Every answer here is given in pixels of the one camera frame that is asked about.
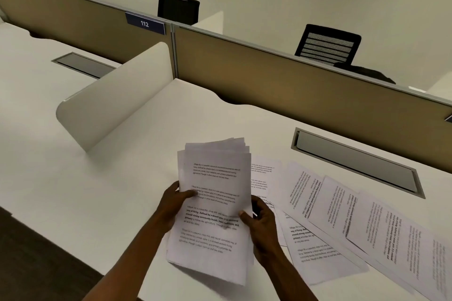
scattered paper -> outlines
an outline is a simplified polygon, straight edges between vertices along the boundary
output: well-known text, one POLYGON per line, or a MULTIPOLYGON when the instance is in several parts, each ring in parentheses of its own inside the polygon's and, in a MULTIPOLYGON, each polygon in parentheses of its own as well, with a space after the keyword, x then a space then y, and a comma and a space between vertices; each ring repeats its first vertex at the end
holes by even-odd
POLYGON ((444 241, 380 200, 359 193, 347 239, 426 298, 452 299, 451 253, 444 241))
POLYGON ((294 267, 307 285, 361 273, 362 270, 308 231, 291 217, 276 210, 294 267))
POLYGON ((180 190, 197 190, 198 196, 186 200, 176 217, 167 260, 245 285, 252 242, 238 213, 252 216, 251 154, 244 141, 224 142, 188 144, 178 152, 180 190))
POLYGON ((350 226, 351 215, 357 197, 358 193, 326 176, 315 198, 308 220, 327 235, 338 240, 355 255, 364 259, 376 270, 410 293, 413 293, 413 288, 407 282, 346 239, 345 236, 350 226))
POLYGON ((284 239, 283 230, 279 223, 275 207, 268 200, 268 186, 275 185, 278 188, 281 161, 252 155, 251 157, 251 194, 260 197, 275 214, 276 230, 278 232, 278 241, 281 246, 287 246, 284 239))
POLYGON ((364 260, 307 219, 320 190, 322 178, 307 168, 292 162, 287 165, 286 169, 282 170, 280 181, 277 189, 272 186, 269 190, 269 201, 348 260, 359 266, 361 271, 368 271, 369 267, 364 260))

forearm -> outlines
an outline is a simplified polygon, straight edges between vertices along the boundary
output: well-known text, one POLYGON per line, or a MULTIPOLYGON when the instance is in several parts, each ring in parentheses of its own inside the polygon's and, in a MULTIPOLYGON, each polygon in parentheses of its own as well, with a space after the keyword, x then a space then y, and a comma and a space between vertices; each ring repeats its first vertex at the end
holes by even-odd
POLYGON ((269 258, 264 268, 281 301, 317 301, 282 250, 269 258))
POLYGON ((135 301, 164 234, 151 218, 83 301, 135 301))

desk number sign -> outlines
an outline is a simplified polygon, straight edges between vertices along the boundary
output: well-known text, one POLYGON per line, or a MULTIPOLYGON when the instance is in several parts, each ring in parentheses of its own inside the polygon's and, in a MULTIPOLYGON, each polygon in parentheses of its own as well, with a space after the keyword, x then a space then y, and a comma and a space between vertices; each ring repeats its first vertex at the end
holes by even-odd
POLYGON ((165 24, 160 20, 139 16, 126 12, 127 23, 138 26, 146 30, 154 31, 157 34, 165 35, 165 24))

beige partition panel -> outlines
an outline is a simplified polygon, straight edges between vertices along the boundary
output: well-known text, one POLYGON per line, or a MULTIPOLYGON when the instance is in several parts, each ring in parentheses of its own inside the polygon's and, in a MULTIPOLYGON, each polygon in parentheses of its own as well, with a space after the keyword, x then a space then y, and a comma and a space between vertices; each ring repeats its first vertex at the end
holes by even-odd
POLYGON ((0 0, 0 8, 14 25, 118 63, 165 42, 174 65, 170 23, 160 35, 128 24, 126 10, 93 0, 0 0))
POLYGON ((446 101, 193 30, 176 27, 175 38, 182 80, 452 173, 452 123, 444 121, 452 106, 446 101))

dark carpet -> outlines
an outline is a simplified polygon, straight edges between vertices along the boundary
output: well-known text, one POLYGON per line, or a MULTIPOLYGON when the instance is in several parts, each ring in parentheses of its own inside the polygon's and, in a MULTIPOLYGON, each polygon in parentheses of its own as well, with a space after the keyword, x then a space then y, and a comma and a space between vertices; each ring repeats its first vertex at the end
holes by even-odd
POLYGON ((0 300, 80 301, 101 277, 0 207, 0 300))

